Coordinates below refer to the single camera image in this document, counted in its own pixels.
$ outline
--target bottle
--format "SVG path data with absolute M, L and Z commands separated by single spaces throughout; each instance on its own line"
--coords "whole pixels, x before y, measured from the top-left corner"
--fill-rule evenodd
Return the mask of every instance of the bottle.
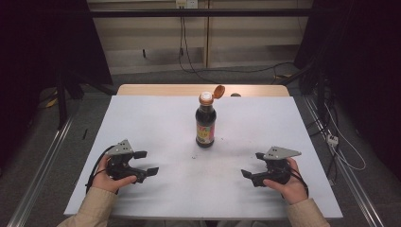
M 216 110 L 213 108 L 214 98 L 220 98 L 224 94 L 224 86 L 219 85 L 214 94 L 203 92 L 200 94 L 200 106 L 195 113 L 197 120 L 196 141 L 201 148 L 210 148 L 215 142 Z

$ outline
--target human hand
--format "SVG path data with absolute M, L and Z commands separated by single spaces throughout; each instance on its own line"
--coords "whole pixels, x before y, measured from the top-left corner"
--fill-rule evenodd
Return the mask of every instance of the human hand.
M 299 176 L 297 173 L 299 172 L 297 162 L 291 158 L 287 158 L 287 161 L 289 166 L 296 171 L 293 171 L 293 173 Z M 307 200 L 304 185 L 293 176 L 289 178 L 286 184 L 280 184 L 268 179 L 263 180 L 263 184 L 271 189 L 279 191 L 290 205 Z
M 108 155 L 104 155 L 100 160 L 92 186 L 115 193 L 120 187 L 134 183 L 136 176 L 129 176 L 118 181 L 111 179 L 106 173 L 107 160 L 109 158 Z

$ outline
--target sleeve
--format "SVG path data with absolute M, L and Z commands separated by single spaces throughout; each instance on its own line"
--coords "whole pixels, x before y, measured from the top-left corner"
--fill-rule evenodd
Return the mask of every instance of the sleeve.
M 117 196 L 109 191 L 91 187 L 78 213 L 58 225 L 58 227 L 107 226 L 109 215 Z
M 328 227 L 321 210 L 313 199 L 300 201 L 287 208 L 288 219 L 293 227 Z

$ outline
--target table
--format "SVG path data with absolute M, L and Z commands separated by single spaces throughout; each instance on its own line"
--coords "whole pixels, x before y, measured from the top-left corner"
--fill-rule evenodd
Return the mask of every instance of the table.
M 241 168 L 252 173 L 265 171 L 264 162 L 257 160 L 254 154 L 278 146 L 303 153 L 295 159 L 309 185 L 310 197 L 325 217 L 341 218 L 322 165 L 285 87 L 227 85 L 226 96 L 214 103 L 218 113 L 215 144 L 209 149 L 196 145 L 198 95 L 203 91 L 212 92 L 215 87 L 192 84 L 121 86 L 118 95 L 112 98 L 64 214 L 73 215 L 78 211 L 84 198 L 84 185 L 100 153 L 127 138 L 134 150 L 148 151 L 146 159 L 132 161 L 131 166 L 141 169 L 158 166 L 160 169 L 144 183 L 121 188 L 113 216 L 285 218 L 287 205 L 281 195 L 269 188 L 253 187 L 240 171 Z M 233 92 L 243 97 L 228 97 Z

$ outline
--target black cable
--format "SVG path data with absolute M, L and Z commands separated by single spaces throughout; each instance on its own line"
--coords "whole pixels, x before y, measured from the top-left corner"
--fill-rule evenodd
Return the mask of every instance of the black cable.
M 290 174 L 292 177 L 298 179 L 298 181 L 301 182 L 301 184 L 302 184 L 302 185 L 304 186 L 304 188 L 305 188 L 306 195 L 309 197 L 309 188 L 308 188 L 306 182 L 304 181 L 304 179 L 302 178 L 301 173 L 299 173 L 297 170 L 295 170 L 295 169 L 292 168 L 291 171 L 289 172 L 289 174 Z
M 299 79 L 299 86 L 303 94 L 309 94 L 310 91 L 318 84 L 319 77 L 323 77 L 326 65 L 330 62 L 329 58 L 335 51 L 335 45 L 338 45 L 340 39 L 336 39 L 338 34 L 341 33 L 341 23 L 344 18 L 335 20 L 331 29 L 328 31 L 324 41 L 318 47 L 315 54 L 311 57 L 310 69 L 303 74 Z
M 326 120 L 324 122 L 324 125 L 322 126 L 322 128 L 319 131 L 316 131 L 316 132 L 313 132 L 312 134 L 309 134 L 309 137 L 313 137 L 313 136 L 315 136 L 317 134 L 320 134 L 320 133 L 324 132 L 327 129 L 329 123 L 330 123 L 330 120 Z
M 190 65 L 190 67 L 192 69 L 191 71 L 187 70 L 187 69 L 184 69 L 183 68 L 183 64 L 181 62 L 181 56 L 183 54 L 183 40 L 185 42 L 186 57 L 188 58 L 189 65 Z M 191 61 L 191 59 L 189 57 L 188 44 L 187 44 L 187 40 L 186 40 L 185 19 L 183 17 L 181 17 L 181 39 L 180 39 L 179 63 L 180 63 L 180 67 L 183 69 L 184 72 L 186 72 L 186 73 L 195 73 L 198 78 L 207 80 L 209 82 L 213 82 L 215 84 L 220 84 L 220 83 L 218 83 L 216 81 L 213 81 L 211 79 L 206 79 L 206 78 L 202 77 L 201 75 L 199 75 L 198 73 L 200 73 L 200 72 L 257 73 L 257 72 L 263 72 L 263 71 L 267 71 L 267 70 L 273 69 L 273 71 L 274 71 L 274 81 L 271 83 L 271 84 L 273 84 L 275 82 L 276 78 L 278 77 L 277 74 L 276 74 L 276 71 L 275 71 L 275 68 L 277 66 L 284 65 L 284 64 L 294 64 L 293 62 L 287 61 L 287 62 L 277 63 L 274 66 L 270 66 L 270 67 L 267 67 L 267 68 L 249 70 L 249 71 L 248 70 L 245 70 L 245 71 L 243 71 L 243 70 L 228 70 L 228 69 L 201 69 L 201 70 L 195 70 L 193 65 L 192 65 L 192 61 Z
M 333 111 L 334 111 L 334 117 L 335 117 L 335 125 L 337 126 L 337 127 L 335 127 L 335 132 L 334 132 L 334 134 L 337 136 L 337 138 L 340 138 L 339 137 L 339 131 L 338 131 L 338 129 L 340 128 L 340 123 L 339 123 L 339 115 L 338 115 L 338 113 L 337 113 L 337 109 L 336 109 L 336 107 L 334 106 L 334 102 L 335 102 L 335 94 L 333 93 L 333 91 L 332 91 L 332 89 L 330 89 L 330 100 L 331 100 L 331 108 L 333 109 Z M 337 154 L 339 153 L 339 148 L 340 148 L 340 141 L 339 141 L 339 143 L 337 144 L 337 146 L 336 146 L 336 152 L 334 153 L 334 155 L 333 155 L 333 157 L 332 157 L 332 162 L 334 163 L 334 168 L 335 168 L 335 177 L 334 177 L 334 181 L 336 181 L 337 180 L 337 174 L 338 174 L 338 167 L 337 167 L 337 163 L 334 161 L 335 160 L 335 158 L 336 158 L 336 156 L 337 156 Z
M 297 0 L 297 9 L 298 8 L 299 8 L 299 0 Z M 302 37 L 304 37 L 304 31 L 302 30 L 302 27 L 301 27 L 300 17 L 298 16 L 297 19 L 298 19 L 298 26 L 300 27 L 301 35 L 302 35 Z
M 103 170 L 101 170 L 101 171 L 98 171 L 98 172 L 95 174 L 95 172 L 96 172 L 96 170 L 97 170 L 97 166 L 98 166 L 99 163 L 100 163 L 100 160 L 103 158 L 103 156 L 106 154 L 106 152 L 109 151 L 109 150 L 110 150 L 111 148 L 113 148 L 113 147 L 114 147 L 114 146 L 110 146 L 109 148 L 107 148 L 106 150 L 104 150 L 104 151 L 101 153 L 100 157 L 97 159 L 97 161 L 96 161 L 96 163 L 95 163 L 95 166 L 94 166 L 94 168 L 92 169 L 91 175 L 89 175 L 88 183 L 85 185 L 85 186 L 86 186 L 86 193 L 88 193 L 89 188 L 91 188 L 92 183 L 94 182 L 95 176 L 96 176 L 98 173 L 100 173 L 100 172 L 106 170 L 106 169 L 103 169 Z
M 296 178 L 298 181 L 300 181 L 301 184 L 302 184 L 302 185 L 304 186 L 304 188 L 305 188 L 306 195 L 309 197 L 309 188 L 308 188 L 306 182 L 304 181 L 304 178 L 302 178 L 300 172 L 298 172 L 297 170 L 295 170 L 295 169 L 293 169 L 293 168 L 291 168 L 291 167 L 290 167 L 290 171 L 288 171 L 286 168 L 275 167 L 275 166 L 271 166 L 271 167 L 274 168 L 274 169 L 279 170 L 280 172 L 287 173 L 287 174 L 289 174 L 290 176 Z
M 335 124 L 336 124 L 336 126 L 338 128 L 339 127 L 339 117 L 338 117 L 337 110 L 336 110 L 335 107 L 333 107 L 333 110 L 334 110 L 334 115 L 336 117 L 335 118 L 335 121 L 336 121 Z M 335 130 L 334 134 L 335 134 L 335 136 L 337 136 L 339 138 L 339 131 L 337 129 Z M 337 154 L 339 153 L 339 147 L 340 147 L 340 142 L 335 147 L 335 151 L 336 152 L 334 154 L 331 153 L 332 157 L 331 157 L 330 165 L 329 165 L 328 169 L 326 170 L 326 177 L 328 177 L 329 174 L 330 174 L 330 171 L 331 171 L 331 167 L 334 164 L 334 168 L 335 168 L 334 182 L 337 180 L 337 176 L 338 176 L 338 167 L 337 167 L 337 163 L 335 162 L 335 159 L 337 157 Z
M 318 121 L 322 120 L 320 117 L 318 117 L 316 120 L 308 123 L 305 125 L 305 128 L 309 129 L 310 127 L 312 127 L 314 124 L 316 124 Z
M 184 41 L 185 41 L 186 57 L 188 58 L 188 62 L 189 62 L 189 65 L 191 66 L 192 71 L 188 71 L 188 70 L 184 69 L 184 68 L 183 68 L 183 65 L 182 65 L 182 63 L 181 63 L 181 52 L 182 52 L 182 49 L 183 49 L 183 39 L 184 39 Z M 189 58 L 188 43 L 187 43 L 187 41 L 186 41 L 185 19 L 184 19 L 183 17 L 181 17 L 181 41 L 180 41 L 179 62 L 180 62 L 180 66 L 181 66 L 181 68 L 184 70 L 184 72 L 187 72 L 187 73 L 194 73 L 199 79 L 203 79 L 203 80 L 206 80 L 206 81 L 215 83 L 215 84 L 219 84 L 218 82 L 216 82 L 216 81 L 214 81 L 214 80 L 206 79 L 206 78 L 202 77 L 201 75 L 198 74 L 198 72 L 197 72 L 197 71 L 194 69 L 194 67 L 192 66 L 191 59 Z

